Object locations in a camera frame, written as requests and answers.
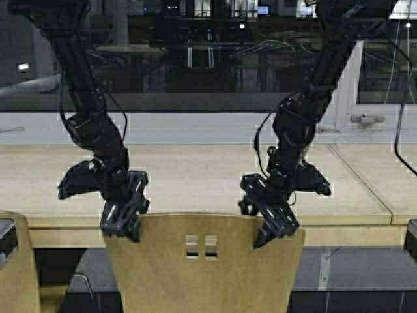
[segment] wooden chair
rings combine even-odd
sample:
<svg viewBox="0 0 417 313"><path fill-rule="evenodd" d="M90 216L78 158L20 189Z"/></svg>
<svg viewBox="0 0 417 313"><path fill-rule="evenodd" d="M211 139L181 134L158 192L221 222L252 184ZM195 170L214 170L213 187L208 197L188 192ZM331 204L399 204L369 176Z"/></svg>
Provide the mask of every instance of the wooden chair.
<svg viewBox="0 0 417 313"><path fill-rule="evenodd" d="M254 250L262 218L141 217L141 242L106 237L126 313L287 311L304 231Z"/></svg>
<svg viewBox="0 0 417 313"><path fill-rule="evenodd" d="M0 311L40 313L38 275L26 218L0 211L0 222L2 232L7 233L0 236ZM6 242L16 242L14 239L17 248L11 250ZM7 258L5 254L2 257L1 247L7 251Z"/></svg>

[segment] glass window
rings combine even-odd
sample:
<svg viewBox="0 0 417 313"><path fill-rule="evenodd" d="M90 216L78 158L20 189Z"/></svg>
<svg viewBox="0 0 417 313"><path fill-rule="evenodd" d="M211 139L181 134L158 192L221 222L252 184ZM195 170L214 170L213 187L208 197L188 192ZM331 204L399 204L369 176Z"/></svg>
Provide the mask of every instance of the glass window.
<svg viewBox="0 0 417 313"><path fill-rule="evenodd" d="M270 16L257 16L258 0L91 1L79 34L96 79L128 111L264 112L307 85L322 36L296 1L262 4ZM0 39L0 110L56 111L49 42L6 10Z"/></svg>
<svg viewBox="0 0 417 313"><path fill-rule="evenodd" d="M211 0L194 0L195 16L211 16Z"/></svg>
<svg viewBox="0 0 417 313"><path fill-rule="evenodd" d="M390 23L390 38L411 58L417 61L417 1L399 1ZM364 43L359 79L358 104L399 104L407 83L410 68L407 60L385 39ZM406 102L415 104L417 80L412 79Z"/></svg>

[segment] rectangular cutout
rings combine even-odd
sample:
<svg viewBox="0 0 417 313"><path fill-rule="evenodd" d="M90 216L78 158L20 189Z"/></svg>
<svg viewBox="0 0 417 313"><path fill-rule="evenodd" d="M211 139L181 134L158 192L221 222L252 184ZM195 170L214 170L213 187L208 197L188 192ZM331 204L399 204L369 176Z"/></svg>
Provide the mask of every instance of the rectangular cutout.
<svg viewBox="0 0 417 313"><path fill-rule="evenodd" d="M206 260L217 260L218 257L217 250L206 250Z"/></svg>
<svg viewBox="0 0 417 313"><path fill-rule="evenodd" d="M197 250L187 250L186 255L187 255L187 259L189 259L189 260L198 259L198 251Z"/></svg>
<svg viewBox="0 0 417 313"><path fill-rule="evenodd" d="M198 246L197 235L185 235L185 242L187 246Z"/></svg>
<svg viewBox="0 0 417 313"><path fill-rule="evenodd" d="M207 235L207 236L204 236L204 244L206 246L217 246L217 244L218 244L218 237L217 237L217 235Z"/></svg>

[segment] window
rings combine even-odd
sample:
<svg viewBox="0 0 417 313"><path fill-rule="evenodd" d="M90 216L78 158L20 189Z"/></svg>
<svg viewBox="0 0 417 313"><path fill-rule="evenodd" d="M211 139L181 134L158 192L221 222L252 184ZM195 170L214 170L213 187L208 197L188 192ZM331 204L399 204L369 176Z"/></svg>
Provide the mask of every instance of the window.
<svg viewBox="0 0 417 313"><path fill-rule="evenodd" d="M417 1L399 1L390 17L388 36L417 60ZM378 39L359 42L342 77L336 127L354 130L395 130L403 89L410 74L408 62L381 35ZM411 77L405 103L408 104L402 127L417 127L417 85Z"/></svg>
<svg viewBox="0 0 417 313"><path fill-rule="evenodd" d="M96 78L124 109L265 112L306 86L321 32L317 20L297 18L296 1L263 1L271 16L262 17L258 0L170 3L178 12L170 5L165 42L157 42L161 1L91 1L80 35ZM217 11L228 18L214 22ZM0 110L55 112L61 68L49 42L6 10L0 10L0 36ZM188 47L188 40L214 44ZM64 108L73 110L67 86L64 91ZM110 99L108 106L119 110Z"/></svg>

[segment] black robotic arm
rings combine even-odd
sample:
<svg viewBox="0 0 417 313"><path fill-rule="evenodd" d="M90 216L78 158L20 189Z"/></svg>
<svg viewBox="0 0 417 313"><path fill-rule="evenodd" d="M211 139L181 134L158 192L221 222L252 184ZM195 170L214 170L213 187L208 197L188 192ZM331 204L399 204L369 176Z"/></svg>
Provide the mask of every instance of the black robotic arm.
<svg viewBox="0 0 417 313"><path fill-rule="evenodd" d="M356 41L385 34L396 3L397 0L317 1L324 40L311 69L309 86L299 97L289 97L278 105L273 129L279 144L268 150L268 177L247 175L240 184L246 192L239 203L242 213L260 212L265 218L255 248L295 233L299 224L287 203L294 190L330 195L329 182L304 157ZM258 136L255 146L259 146Z"/></svg>
<svg viewBox="0 0 417 313"><path fill-rule="evenodd" d="M76 114L61 119L73 142L94 158L69 169L59 184L59 198L99 191L106 200L100 226L105 235L139 240L139 219L149 201L143 196L147 174L129 171L128 150L108 115L106 98L87 61L78 30L89 0L11 0L9 12L24 15L50 42L65 74Z"/></svg>

